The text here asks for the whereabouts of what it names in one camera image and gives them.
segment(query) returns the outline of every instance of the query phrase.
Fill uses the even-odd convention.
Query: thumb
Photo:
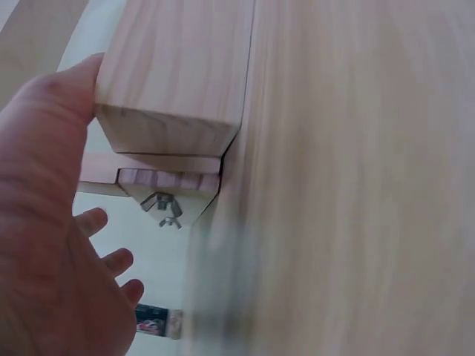
[[[94,89],[102,57],[100,53],[68,70],[29,81],[5,110],[20,107],[23,113],[25,107],[36,111],[55,108],[58,112],[54,116],[70,117],[79,120],[79,124],[89,124],[94,117]]]

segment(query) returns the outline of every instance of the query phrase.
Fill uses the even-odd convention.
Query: pine wood
[[[139,204],[155,191],[173,194],[180,204],[182,226],[192,225],[220,189],[220,160],[211,157],[141,154],[85,154],[78,191],[132,197]],[[161,222],[169,211],[152,208]]]
[[[56,71],[88,0],[0,0],[0,109],[35,76]]]
[[[238,132],[250,0],[128,0],[97,79],[119,153],[221,156]]]
[[[475,7],[257,0],[181,354],[475,352]]]

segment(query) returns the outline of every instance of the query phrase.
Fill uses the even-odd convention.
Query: metal bracket
[[[149,195],[143,202],[140,203],[142,210],[149,212],[155,205],[157,205],[158,210],[166,211],[167,207],[170,205],[172,217],[166,217],[159,223],[159,227],[163,226],[173,226],[175,225],[178,229],[181,229],[182,226],[178,221],[178,217],[183,215],[180,204],[175,199],[173,194],[162,193],[159,191],[154,192]]]

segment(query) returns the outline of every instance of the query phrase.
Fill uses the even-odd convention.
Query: wooden panel
[[[8,18],[15,10],[20,0],[2,0],[0,4],[0,31],[7,22]]]
[[[475,350],[475,5],[257,0],[182,355]]]
[[[129,0],[97,79],[120,153],[221,156],[238,131],[253,0]]]
[[[0,108],[34,76],[56,71],[88,0],[0,1]],[[8,20],[7,11],[11,14]]]
[[[221,162],[211,157],[153,156],[144,154],[85,154],[82,159],[78,191],[83,193],[128,195],[118,186],[123,168],[187,174],[220,173]]]

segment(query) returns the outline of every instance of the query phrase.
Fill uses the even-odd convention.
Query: hand
[[[97,256],[101,209],[72,216],[102,56],[34,79],[0,113],[0,354],[124,355],[143,285]]]

